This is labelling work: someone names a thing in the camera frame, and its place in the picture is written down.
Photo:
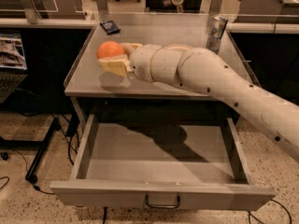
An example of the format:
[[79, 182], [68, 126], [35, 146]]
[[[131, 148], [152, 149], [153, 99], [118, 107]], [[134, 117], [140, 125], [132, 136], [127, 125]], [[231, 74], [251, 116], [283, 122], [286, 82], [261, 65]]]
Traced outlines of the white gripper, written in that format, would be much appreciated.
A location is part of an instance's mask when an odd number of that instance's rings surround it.
[[133, 74], [139, 80], [152, 83], [151, 62], [155, 53], [162, 47], [152, 44], [142, 46], [139, 43], [121, 43], [121, 46], [124, 52], [130, 55], [130, 61], [127, 55], [99, 59], [102, 69], [121, 77], [127, 77], [133, 70]]

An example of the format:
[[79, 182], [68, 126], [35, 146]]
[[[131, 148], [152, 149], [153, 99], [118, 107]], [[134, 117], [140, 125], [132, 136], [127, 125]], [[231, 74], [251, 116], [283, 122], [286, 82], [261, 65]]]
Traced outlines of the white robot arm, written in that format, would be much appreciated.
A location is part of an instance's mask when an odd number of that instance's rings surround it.
[[141, 81], [164, 83], [224, 102], [299, 160], [299, 106], [245, 80], [213, 51], [107, 41], [98, 47], [96, 57], [109, 73], [133, 74]]

